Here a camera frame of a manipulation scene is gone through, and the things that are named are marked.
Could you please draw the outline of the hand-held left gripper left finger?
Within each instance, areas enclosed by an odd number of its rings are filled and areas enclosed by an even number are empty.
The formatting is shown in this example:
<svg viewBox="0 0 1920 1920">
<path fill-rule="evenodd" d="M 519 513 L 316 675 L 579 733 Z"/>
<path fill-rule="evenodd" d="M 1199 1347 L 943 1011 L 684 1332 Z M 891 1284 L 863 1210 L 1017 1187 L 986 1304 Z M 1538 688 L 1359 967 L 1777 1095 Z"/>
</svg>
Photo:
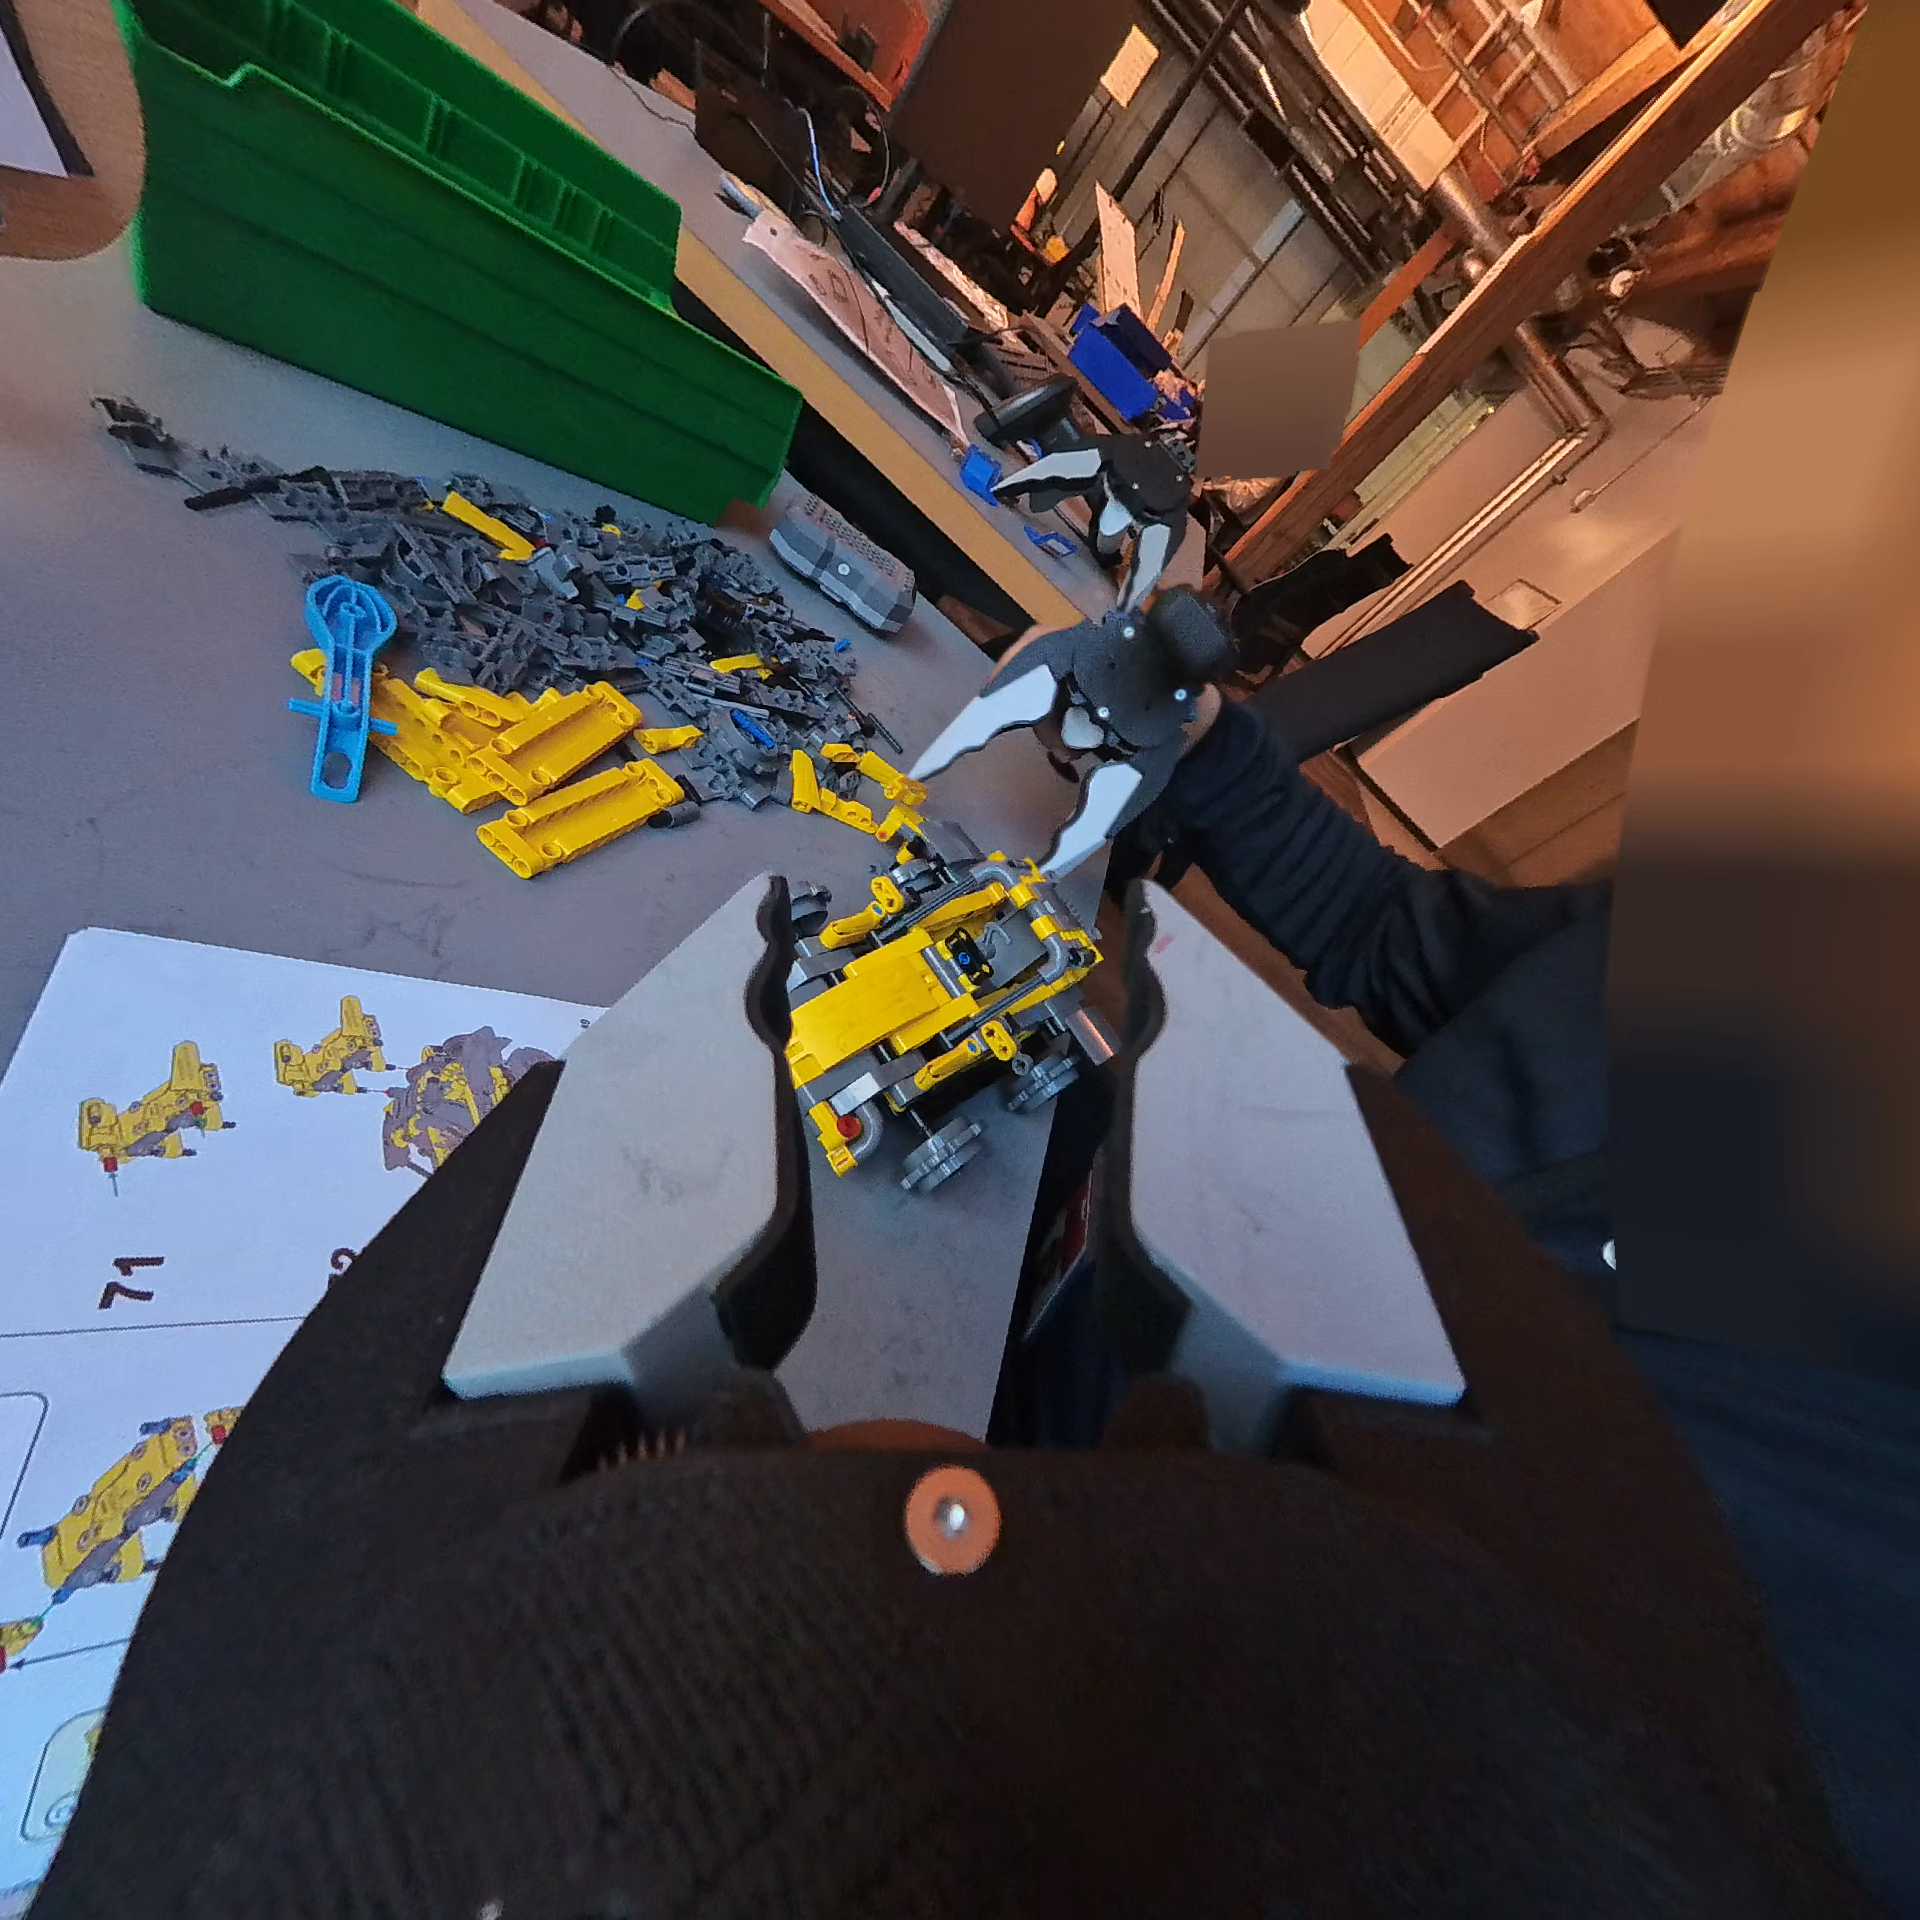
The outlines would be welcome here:
<svg viewBox="0 0 1920 1920">
<path fill-rule="evenodd" d="M 785 1064 L 786 883 L 753 877 L 571 1043 L 443 1381 L 705 1397 L 815 1304 Z"/>
</svg>

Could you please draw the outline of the yellow toy vehicle model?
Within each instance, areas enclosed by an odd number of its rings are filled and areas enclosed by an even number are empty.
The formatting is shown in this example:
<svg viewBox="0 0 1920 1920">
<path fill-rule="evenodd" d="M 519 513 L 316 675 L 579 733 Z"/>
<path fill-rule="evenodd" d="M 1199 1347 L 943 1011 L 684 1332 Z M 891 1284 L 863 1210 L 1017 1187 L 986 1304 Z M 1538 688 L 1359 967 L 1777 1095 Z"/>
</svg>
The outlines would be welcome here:
<svg viewBox="0 0 1920 1920">
<path fill-rule="evenodd" d="M 965 834 L 910 843 L 871 877 L 863 911 L 797 945 L 786 978 L 786 1068 L 833 1172 L 875 1160 L 889 1121 L 916 1144 L 898 1185 L 927 1194 L 980 1152 L 967 1100 L 1002 1087 L 1036 1113 L 1115 1044 L 1083 986 L 1095 935 L 1031 859 Z"/>
</svg>

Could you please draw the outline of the person's right forearm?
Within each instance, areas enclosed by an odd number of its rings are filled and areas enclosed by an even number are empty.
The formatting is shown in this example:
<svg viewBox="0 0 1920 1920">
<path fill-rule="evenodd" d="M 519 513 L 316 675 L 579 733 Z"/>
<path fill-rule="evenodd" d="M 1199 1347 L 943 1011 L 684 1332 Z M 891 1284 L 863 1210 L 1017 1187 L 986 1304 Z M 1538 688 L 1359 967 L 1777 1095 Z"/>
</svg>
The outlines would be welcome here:
<svg viewBox="0 0 1920 1920">
<path fill-rule="evenodd" d="M 1249 704 L 1218 708 L 1159 816 L 1318 1003 L 1356 1011 L 1402 1056 L 1463 1018 L 1525 954 L 1611 916 L 1607 881 L 1502 888 L 1383 848 Z"/>
</svg>

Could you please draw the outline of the wood-edged grey desk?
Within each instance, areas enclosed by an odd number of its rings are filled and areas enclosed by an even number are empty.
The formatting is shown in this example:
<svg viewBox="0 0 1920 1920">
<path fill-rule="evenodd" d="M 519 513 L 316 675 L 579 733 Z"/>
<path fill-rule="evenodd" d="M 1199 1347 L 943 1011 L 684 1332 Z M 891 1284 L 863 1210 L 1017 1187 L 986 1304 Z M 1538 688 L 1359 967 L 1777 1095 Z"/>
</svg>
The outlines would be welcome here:
<svg viewBox="0 0 1920 1920">
<path fill-rule="evenodd" d="M 685 111 L 502 4 L 423 3 L 417 15 L 678 203 L 676 303 L 779 373 L 818 423 L 813 440 L 830 453 L 851 453 L 854 471 L 871 471 L 874 504 L 907 533 L 886 535 L 867 504 L 844 504 L 845 517 L 922 578 L 958 575 L 962 584 L 950 593 L 1002 617 L 1057 621 L 1114 608 L 1114 577 L 1081 544 L 1052 557 L 1031 543 L 1017 511 L 970 493 L 958 481 L 962 457 L 946 434 L 852 353 L 774 260 L 748 245 L 749 217 L 725 202 L 725 173 L 699 149 Z M 986 584 L 993 589 L 978 602 Z"/>
</svg>

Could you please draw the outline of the grey battery box brick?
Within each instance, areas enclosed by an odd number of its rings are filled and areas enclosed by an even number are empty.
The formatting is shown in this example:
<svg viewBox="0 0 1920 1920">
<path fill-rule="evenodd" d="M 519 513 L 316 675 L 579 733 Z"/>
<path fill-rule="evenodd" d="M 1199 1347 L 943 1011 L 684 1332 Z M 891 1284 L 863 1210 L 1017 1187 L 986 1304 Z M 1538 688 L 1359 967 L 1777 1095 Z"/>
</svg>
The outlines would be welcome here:
<svg viewBox="0 0 1920 1920">
<path fill-rule="evenodd" d="M 767 544 L 789 572 L 881 635 L 898 634 L 918 604 L 914 572 L 815 493 L 789 504 Z"/>
</svg>

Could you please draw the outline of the black flat board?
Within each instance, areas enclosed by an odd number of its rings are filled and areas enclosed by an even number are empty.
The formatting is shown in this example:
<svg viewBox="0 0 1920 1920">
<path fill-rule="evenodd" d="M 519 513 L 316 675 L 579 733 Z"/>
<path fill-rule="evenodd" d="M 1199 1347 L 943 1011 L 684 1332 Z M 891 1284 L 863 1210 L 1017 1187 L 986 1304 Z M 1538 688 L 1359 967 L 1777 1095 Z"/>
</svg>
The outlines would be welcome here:
<svg viewBox="0 0 1920 1920">
<path fill-rule="evenodd" d="M 1358 736 L 1391 730 L 1535 642 L 1535 632 L 1489 611 L 1466 584 L 1378 632 L 1310 659 L 1253 690 L 1241 707 L 1308 762 Z"/>
</svg>

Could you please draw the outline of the black handheld device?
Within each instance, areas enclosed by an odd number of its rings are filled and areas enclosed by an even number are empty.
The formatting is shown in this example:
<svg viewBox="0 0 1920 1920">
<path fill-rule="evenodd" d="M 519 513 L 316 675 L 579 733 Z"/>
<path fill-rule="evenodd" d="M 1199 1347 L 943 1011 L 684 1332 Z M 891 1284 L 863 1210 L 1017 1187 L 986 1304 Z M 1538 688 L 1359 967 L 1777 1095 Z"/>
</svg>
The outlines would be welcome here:
<svg viewBox="0 0 1920 1920">
<path fill-rule="evenodd" d="M 1078 401 L 1076 383 L 1069 375 L 1057 375 L 978 413 L 974 434 L 1004 451 L 1038 448 L 1042 456 L 1078 451 L 1087 443 L 1071 416 Z"/>
</svg>

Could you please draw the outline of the blue plastic bins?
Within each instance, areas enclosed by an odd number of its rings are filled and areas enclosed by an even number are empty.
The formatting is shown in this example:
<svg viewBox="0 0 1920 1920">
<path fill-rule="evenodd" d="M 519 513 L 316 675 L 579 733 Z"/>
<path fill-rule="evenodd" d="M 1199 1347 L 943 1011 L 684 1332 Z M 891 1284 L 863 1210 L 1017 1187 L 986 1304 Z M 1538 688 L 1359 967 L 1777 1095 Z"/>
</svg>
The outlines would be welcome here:
<svg viewBox="0 0 1920 1920">
<path fill-rule="evenodd" d="M 1129 305 L 1111 311 L 1083 305 L 1071 321 L 1069 362 L 1129 425 L 1187 425 L 1198 418 L 1193 384 Z"/>
</svg>

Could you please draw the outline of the white cabinet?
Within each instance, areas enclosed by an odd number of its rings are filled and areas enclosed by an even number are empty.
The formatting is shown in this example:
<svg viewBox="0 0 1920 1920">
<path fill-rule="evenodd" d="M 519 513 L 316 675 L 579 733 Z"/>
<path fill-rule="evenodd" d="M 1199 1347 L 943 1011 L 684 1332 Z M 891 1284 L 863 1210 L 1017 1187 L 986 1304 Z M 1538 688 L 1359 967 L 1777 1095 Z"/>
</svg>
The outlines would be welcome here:
<svg viewBox="0 0 1920 1920">
<path fill-rule="evenodd" d="M 1676 547 L 1658 543 L 1525 652 L 1359 754 L 1367 825 L 1484 881 L 1610 877 Z"/>
</svg>

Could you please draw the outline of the yellow rectangular beam panel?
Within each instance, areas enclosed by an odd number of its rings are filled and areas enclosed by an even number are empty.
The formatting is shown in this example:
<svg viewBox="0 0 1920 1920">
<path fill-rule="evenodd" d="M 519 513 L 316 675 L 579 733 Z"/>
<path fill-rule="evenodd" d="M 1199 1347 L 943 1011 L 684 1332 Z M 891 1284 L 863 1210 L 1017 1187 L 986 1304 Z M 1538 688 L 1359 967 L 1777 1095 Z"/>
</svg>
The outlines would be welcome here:
<svg viewBox="0 0 1920 1920">
<path fill-rule="evenodd" d="M 684 786 L 652 760 L 573 779 L 476 829 L 509 874 L 532 881 L 594 853 L 681 804 Z"/>
<path fill-rule="evenodd" d="M 641 708 L 607 684 L 549 690 L 532 708 L 466 754 L 466 772 L 526 807 L 642 728 Z"/>
</svg>

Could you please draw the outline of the pile of dark loose bricks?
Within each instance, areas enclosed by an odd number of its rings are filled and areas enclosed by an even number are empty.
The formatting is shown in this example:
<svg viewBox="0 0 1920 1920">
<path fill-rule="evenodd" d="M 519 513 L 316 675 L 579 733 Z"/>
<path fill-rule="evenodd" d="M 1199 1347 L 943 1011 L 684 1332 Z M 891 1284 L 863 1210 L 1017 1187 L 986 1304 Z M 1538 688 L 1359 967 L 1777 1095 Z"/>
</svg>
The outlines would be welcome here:
<svg viewBox="0 0 1920 1920">
<path fill-rule="evenodd" d="M 635 733 L 566 779 L 661 765 L 685 799 L 638 829 L 684 825 L 708 804 L 789 807 L 794 751 L 844 741 L 889 762 L 897 747 L 854 698 L 852 642 L 812 628 L 717 535 L 611 508 L 543 513 L 478 474 L 431 485 L 381 468 L 286 471 L 194 448 L 129 399 L 91 404 L 138 468 L 183 485 L 187 511 L 254 508 L 318 535 L 305 589 L 343 575 L 389 600 L 398 632 L 374 659 L 373 717 L 398 733 L 374 736 L 369 756 L 478 825 L 515 804 L 466 772 L 466 754 L 549 690 L 607 684 L 641 708 Z"/>
</svg>

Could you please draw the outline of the white paper sheet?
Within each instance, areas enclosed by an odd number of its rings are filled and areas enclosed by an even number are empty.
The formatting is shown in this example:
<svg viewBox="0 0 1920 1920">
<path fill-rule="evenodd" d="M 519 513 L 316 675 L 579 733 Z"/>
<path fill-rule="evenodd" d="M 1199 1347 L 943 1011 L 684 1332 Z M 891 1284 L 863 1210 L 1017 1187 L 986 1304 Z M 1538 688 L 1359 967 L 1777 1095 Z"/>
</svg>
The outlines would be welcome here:
<svg viewBox="0 0 1920 1920">
<path fill-rule="evenodd" d="M 875 368 L 902 399 L 939 425 L 949 443 L 970 443 L 961 399 L 946 377 L 916 349 L 874 288 L 833 251 L 812 245 L 794 225 L 763 211 L 743 234 L 743 245 L 761 251 L 813 303 L 849 347 Z"/>
</svg>

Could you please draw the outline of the blue brick separator tool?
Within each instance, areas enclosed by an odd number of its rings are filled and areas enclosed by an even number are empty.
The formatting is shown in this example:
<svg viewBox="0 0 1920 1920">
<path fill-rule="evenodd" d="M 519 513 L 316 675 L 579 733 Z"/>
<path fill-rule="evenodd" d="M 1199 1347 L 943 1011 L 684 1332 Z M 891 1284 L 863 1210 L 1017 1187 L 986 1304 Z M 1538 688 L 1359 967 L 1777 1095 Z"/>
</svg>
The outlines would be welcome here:
<svg viewBox="0 0 1920 1920">
<path fill-rule="evenodd" d="M 305 621 L 319 648 L 319 688 L 309 701 L 287 701 L 287 712 L 318 722 L 309 791 L 316 801 L 353 804 L 369 743 L 398 733 L 394 722 L 373 717 L 373 672 L 398 617 L 378 588 L 330 575 L 305 589 Z"/>
</svg>

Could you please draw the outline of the black monitor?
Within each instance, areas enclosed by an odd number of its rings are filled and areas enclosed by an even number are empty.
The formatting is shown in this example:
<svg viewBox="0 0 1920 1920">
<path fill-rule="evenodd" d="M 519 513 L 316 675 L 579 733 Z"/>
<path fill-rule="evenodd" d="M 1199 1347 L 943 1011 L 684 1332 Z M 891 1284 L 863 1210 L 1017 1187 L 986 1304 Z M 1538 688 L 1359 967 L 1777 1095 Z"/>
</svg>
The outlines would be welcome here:
<svg viewBox="0 0 1920 1920">
<path fill-rule="evenodd" d="M 1135 25 L 1132 3 L 950 3 L 889 119 L 893 145 L 1007 229 Z"/>
</svg>

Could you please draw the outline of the green plastic storage bin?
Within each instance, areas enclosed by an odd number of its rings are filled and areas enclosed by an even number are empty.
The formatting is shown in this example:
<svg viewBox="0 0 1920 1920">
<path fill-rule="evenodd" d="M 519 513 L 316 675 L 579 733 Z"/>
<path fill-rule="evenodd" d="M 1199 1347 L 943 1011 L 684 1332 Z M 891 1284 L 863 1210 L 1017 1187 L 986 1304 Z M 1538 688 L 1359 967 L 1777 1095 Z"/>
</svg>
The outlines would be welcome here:
<svg viewBox="0 0 1920 1920">
<path fill-rule="evenodd" d="M 697 521 L 802 399 L 675 306 L 681 211 L 389 3 L 115 4 L 169 321 Z"/>
</svg>

